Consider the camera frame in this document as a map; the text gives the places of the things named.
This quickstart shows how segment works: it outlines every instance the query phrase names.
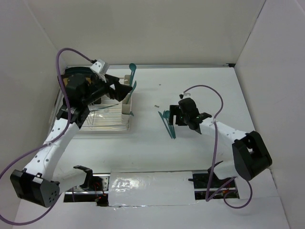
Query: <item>teal plastic utensil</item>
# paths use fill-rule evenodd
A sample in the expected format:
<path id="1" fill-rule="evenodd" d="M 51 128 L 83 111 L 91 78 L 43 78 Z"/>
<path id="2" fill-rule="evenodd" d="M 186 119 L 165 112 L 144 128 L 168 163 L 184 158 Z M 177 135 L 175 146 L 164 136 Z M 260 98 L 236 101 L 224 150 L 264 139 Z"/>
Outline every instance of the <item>teal plastic utensil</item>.
<path id="1" fill-rule="evenodd" d="M 168 119 L 170 117 L 170 111 L 163 111 L 163 117 L 166 119 L 168 128 L 170 129 L 173 139 L 175 139 L 176 138 L 175 129 L 174 129 L 173 125 L 169 124 L 169 121 L 168 121 Z"/>
<path id="2" fill-rule="evenodd" d="M 160 115 L 160 117 L 161 117 L 161 119 L 162 119 L 162 121 L 163 121 L 163 123 L 164 123 L 164 126 L 165 126 L 165 128 L 166 128 L 166 130 L 167 130 L 168 134 L 170 135 L 170 137 L 171 137 L 171 139 L 172 139 L 173 137 L 172 137 L 172 135 L 171 135 L 170 130 L 167 128 L 167 125 L 166 125 L 166 123 L 165 123 L 165 121 L 164 121 L 164 117 L 163 117 L 163 115 L 161 114 L 161 112 L 160 112 L 160 111 L 158 111 L 158 113 L 159 113 L 159 115 Z"/>
<path id="3" fill-rule="evenodd" d="M 129 64 L 129 69 L 131 70 L 130 74 L 130 80 L 129 80 L 129 86 L 132 86 L 135 70 L 137 69 L 137 66 L 134 63 Z"/>
<path id="4" fill-rule="evenodd" d="M 129 100 L 130 100 L 130 98 L 132 96 L 132 93 L 133 93 L 133 91 L 135 90 L 136 87 L 137 87 L 137 81 L 134 82 L 134 85 L 132 87 L 132 90 L 130 91 L 129 97 L 126 100 L 126 104 L 128 104 L 128 102 L 129 102 Z"/>

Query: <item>white tabletop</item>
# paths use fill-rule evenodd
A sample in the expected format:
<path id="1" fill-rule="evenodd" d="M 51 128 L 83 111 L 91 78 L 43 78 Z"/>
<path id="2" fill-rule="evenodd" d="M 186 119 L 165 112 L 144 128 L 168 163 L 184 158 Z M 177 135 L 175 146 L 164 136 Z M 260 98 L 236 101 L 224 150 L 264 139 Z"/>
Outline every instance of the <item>white tabletop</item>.
<path id="1" fill-rule="evenodd" d="M 129 70 L 109 70 L 109 74 L 115 76 L 129 73 Z M 177 138 L 173 140 L 158 114 L 158 111 L 169 110 L 169 105 L 178 104 L 179 94 L 196 84 L 209 85 L 222 95 L 224 109 L 218 116 L 219 121 L 244 131 L 254 129 L 233 68 L 138 69 L 134 79 L 137 87 L 132 97 L 134 117 L 130 132 L 112 137 L 74 138 L 59 161 L 57 171 L 67 172 L 75 165 L 89 167 L 94 173 L 109 173 L 116 169 L 208 169 L 214 139 L 186 126 L 176 126 Z M 201 113 L 214 115 L 219 110 L 220 99 L 213 91 L 196 88 L 190 92 Z M 217 159 L 228 156 L 232 156 L 232 149 L 220 144 Z"/>
<path id="2" fill-rule="evenodd" d="M 112 69 L 108 73 L 124 76 L 130 71 Z M 173 140 L 157 113 L 178 104 L 179 94 L 196 84 L 209 85 L 222 95 L 224 109 L 219 121 L 239 130 L 254 129 L 233 68 L 138 69 L 135 80 L 130 132 L 75 137 L 57 172 L 68 172 L 75 165 L 90 167 L 94 173 L 208 169 L 214 139 L 182 126 L 175 128 L 177 138 Z M 218 111 L 220 100 L 214 92 L 197 88 L 191 94 L 200 112 L 214 115 Z M 232 149 L 220 144 L 217 160 L 232 156 L 229 152 Z M 184 206 L 114 208 L 63 203 L 61 197 L 45 218 L 23 228 L 289 228 L 270 172 L 266 170 L 257 176 L 252 185 L 254 199 L 242 210 L 230 209 L 222 200 Z M 244 182 L 237 180 L 237 188 L 241 199 L 246 199 L 248 187 Z M 241 201 L 244 200 L 234 199 L 232 203 L 240 205 Z M 22 200 L 16 221 L 31 220 L 42 211 L 42 207 Z"/>

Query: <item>wire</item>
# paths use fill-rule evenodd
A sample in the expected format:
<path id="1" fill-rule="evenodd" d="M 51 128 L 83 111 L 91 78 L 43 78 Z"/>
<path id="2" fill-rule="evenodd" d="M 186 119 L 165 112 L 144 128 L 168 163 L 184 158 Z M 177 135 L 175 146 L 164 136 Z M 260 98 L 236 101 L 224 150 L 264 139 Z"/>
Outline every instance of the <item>wire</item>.
<path id="1" fill-rule="evenodd" d="M 220 107 L 220 109 L 217 111 L 217 113 L 213 117 L 213 120 L 214 120 L 213 124 L 215 126 L 215 144 L 214 144 L 214 151 L 213 151 L 213 159 L 212 159 L 211 172 L 210 172 L 210 175 L 209 175 L 209 181 L 208 181 L 208 185 L 207 185 L 206 193 L 205 193 L 205 201 L 209 202 L 211 199 L 213 199 L 213 197 L 215 195 L 217 195 L 221 191 L 222 188 L 224 188 L 226 185 L 230 184 L 235 179 L 235 177 L 229 179 L 227 182 L 225 182 L 223 185 L 221 185 L 213 194 L 211 194 L 211 196 L 209 196 L 210 188 L 211 188 L 211 184 L 212 184 L 212 180 L 213 180 L 214 168 L 215 168 L 215 163 L 216 163 L 216 155 L 217 155 L 217 146 L 218 146 L 218 128 L 217 128 L 217 123 L 216 123 L 216 117 L 219 115 L 219 113 L 222 111 L 222 109 L 224 107 L 224 100 L 223 100 L 222 96 L 219 94 L 218 91 L 216 91 L 214 88 L 212 88 L 210 86 L 207 86 L 207 85 L 201 85 L 201 84 L 200 85 L 195 85 L 193 87 L 190 87 L 190 88 L 186 89 L 183 93 L 186 93 L 187 91 L 189 91 L 189 90 L 191 90 L 191 89 L 193 89 L 195 87 L 205 87 L 205 88 L 208 88 L 208 89 L 214 91 L 218 95 L 218 97 L 220 98 L 220 101 L 221 101 L 221 107 Z M 232 206 L 232 205 L 227 203 L 225 198 L 227 197 L 227 195 L 229 193 L 232 193 L 233 191 L 230 191 L 230 192 L 225 194 L 225 196 L 224 196 L 225 204 L 228 205 L 229 207 L 235 208 L 235 209 L 246 207 L 250 203 L 250 201 L 252 199 L 252 196 L 253 196 L 252 186 L 249 183 L 249 181 L 247 181 L 247 183 L 248 183 L 249 188 L 250 188 L 250 197 L 249 197 L 248 201 L 244 205 L 239 206 L 239 207 L 235 207 L 235 206 Z"/>
<path id="2" fill-rule="evenodd" d="M 74 198 L 74 187 L 72 187 L 72 201 L 75 202 L 75 198 Z"/>
<path id="3" fill-rule="evenodd" d="M 95 184 L 93 184 L 93 186 L 94 186 L 94 190 L 95 190 L 95 198 L 97 198 L 97 191 L 96 191 L 96 186 L 95 186 Z"/>
<path id="4" fill-rule="evenodd" d="M 84 54 L 80 53 L 79 51 L 75 50 L 75 49 L 71 49 L 71 48 L 63 48 L 61 50 L 58 51 L 57 55 L 56 55 L 56 72 L 57 72 L 57 77 L 58 77 L 58 81 L 59 81 L 59 85 L 60 85 L 60 88 L 61 88 L 61 91 L 62 91 L 62 94 L 63 94 L 63 97 L 65 98 L 65 101 L 66 101 L 66 105 L 67 105 L 67 110 L 68 110 L 68 121 L 67 121 L 67 124 L 66 124 L 66 127 L 64 128 L 64 130 L 56 137 L 54 138 L 53 140 L 51 140 L 50 142 L 51 143 L 54 143 L 56 142 L 59 138 L 61 138 L 65 132 L 67 131 L 68 127 L 69 127 L 69 124 L 70 124 L 70 121 L 71 121 L 71 106 L 70 106 L 70 103 L 69 103 L 69 99 L 68 99 L 68 96 L 67 96 L 67 93 L 66 93 L 66 89 L 65 89 L 65 86 L 64 86 L 64 82 L 61 78 L 61 71 L 60 71 L 60 67 L 59 67 L 59 58 L 60 58 L 60 55 L 64 52 L 64 51 L 72 51 L 72 52 L 75 52 L 77 53 L 78 55 L 82 56 L 83 58 L 85 58 L 86 60 L 90 61 L 91 63 L 94 62 L 93 60 L 89 59 L 88 57 L 86 57 Z M 13 160 L 8 166 L 6 166 L 4 168 L 4 170 L 0 173 L 0 180 L 1 178 L 3 177 L 3 175 L 9 170 L 9 168 L 11 168 L 15 163 L 17 163 L 18 161 L 20 161 L 21 159 L 23 159 L 24 157 L 44 148 L 48 146 L 47 144 L 43 144 L 41 145 L 40 147 L 37 147 L 35 149 L 32 149 L 30 150 L 29 152 L 21 155 L 20 157 L 16 158 L 15 160 Z M 53 206 L 51 206 L 45 213 L 43 213 L 41 216 L 39 216 L 37 219 L 34 219 L 32 221 L 29 221 L 29 222 L 23 222 L 23 223 L 16 223 L 16 222 L 13 222 L 13 221 L 10 221 L 8 219 L 5 219 L 1 214 L 0 214 L 0 220 L 2 220 L 3 222 L 7 223 L 7 224 L 11 224 L 11 225 L 14 225 L 14 226 L 23 226 L 23 225 L 28 225 L 28 224 L 31 224 L 31 223 L 34 223 L 38 220 L 40 220 L 41 218 L 43 218 L 46 214 L 48 214 L 51 209 L 53 208 Z"/>

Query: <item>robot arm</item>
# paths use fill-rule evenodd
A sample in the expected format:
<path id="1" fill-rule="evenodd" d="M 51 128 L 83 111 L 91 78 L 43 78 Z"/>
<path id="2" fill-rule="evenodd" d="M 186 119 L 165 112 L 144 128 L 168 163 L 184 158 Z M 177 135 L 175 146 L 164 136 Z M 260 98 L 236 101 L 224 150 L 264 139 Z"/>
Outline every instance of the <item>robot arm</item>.
<path id="1" fill-rule="evenodd" d="M 46 147 L 37 152 L 22 171 L 14 170 L 10 180 L 19 198 L 42 205 L 52 206 L 62 192 L 80 186 L 89 187 L 92 170 L 75 166 L 70 174 L 53 176 L 55 167 L 72 138 L 78 133 L 90 111 L 88 105 L 103 95 L 122 101 L 132 87 L 121 85 L 119 78 L 107 75 L 108 64 L 97 60 L 91 68 L 70 68 L 62 75 L 66 79 L 65 89 L 71 105 L 71 122 L 66 132 L 54 143 L 67 125 L 68 110 L 65 101 L 57 113 L 57 120 L 45 140 Z"/>
<path id="2" fill-rule="evenodd" d="M 233 160 L 216 163 L 214 173 L 218 179 L 241 176 L 249 181 L 272 164 L 272 159 L 256 131 L 246 133 L 213 120 L 207 113 L 199 113 L 196 103 L 190 97 L 179 101 L 179 105 L 170 105 L 169 125 L 173 125 L 176 116 L 177 125 L 187 125 L 191 130 L 215 137 L 217 123 L 218 138 L 232 147 Z"/>

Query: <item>cable clip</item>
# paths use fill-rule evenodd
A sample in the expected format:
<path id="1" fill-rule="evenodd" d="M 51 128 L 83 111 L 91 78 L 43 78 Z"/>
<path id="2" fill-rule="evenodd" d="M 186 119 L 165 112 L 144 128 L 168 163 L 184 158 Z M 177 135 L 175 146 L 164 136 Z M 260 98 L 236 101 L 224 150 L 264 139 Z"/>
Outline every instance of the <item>cable clip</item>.
<path id="1" fill-rule="evenodd" d="M 44 142 L 47 146 L 50 146 L 50 145 L 52 145 L 52 146 L 58 146 L 57 144 L 55 144 L 54 142 L 52 142 L 52 141 L 45 141 Z"/>
<path id="2" fill-rule="evenodd" d="M 216 121 L 216 119 L 214 118 L 213 121 L 212 121 L 212 123 L 211 123 L 209 126 L 213 125 L 213 124 L 216 123 L 216 122 L 217 122 L 217 121 Z"/>

